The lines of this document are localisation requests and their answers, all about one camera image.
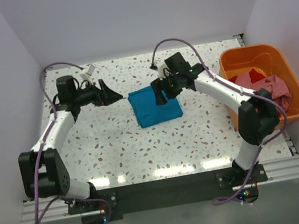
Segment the blue t shirt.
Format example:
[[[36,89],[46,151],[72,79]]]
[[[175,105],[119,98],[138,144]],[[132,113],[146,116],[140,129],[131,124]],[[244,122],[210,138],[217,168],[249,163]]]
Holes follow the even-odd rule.
[[[175,98],[170,99],[165,105],[156,105],[151,86],[129,93],[127,99],[141,128],[155,126],[183,115],[179,101]]]

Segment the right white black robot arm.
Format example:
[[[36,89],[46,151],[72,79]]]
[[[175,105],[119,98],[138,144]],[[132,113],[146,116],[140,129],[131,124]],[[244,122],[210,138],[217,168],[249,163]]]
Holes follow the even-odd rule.
[[[176,98],[183,89],[190,89],[220,101],[237,114],[237,130],[243,142],[232,163],[233,177],[240,184],[248,183],[266,137],[280,123],[276,103],[269,91],[236,85],[216,75],[203,62],[190,65],[180,53],[150,68],[158,73],[158,78],[151,82],[158,106]]]

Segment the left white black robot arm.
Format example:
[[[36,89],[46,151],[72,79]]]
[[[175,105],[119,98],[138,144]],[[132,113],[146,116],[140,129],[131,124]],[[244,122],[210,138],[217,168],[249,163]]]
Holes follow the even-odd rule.
[[[81,108],[89,104],[108,106],[123,99],[111,90],[102,79],[96,84],[85,80],[85,87],[76,87],[75,78],[66,75],[56,80],[59,103],[51,110],[39,141],[18,157],[25,194],[34,200],[47,197],[79,199],[82,208],[88,211],[99,206],[99,196],[93,193],[93,185],[72,179],[60,157],[68,133],[75,125]]]

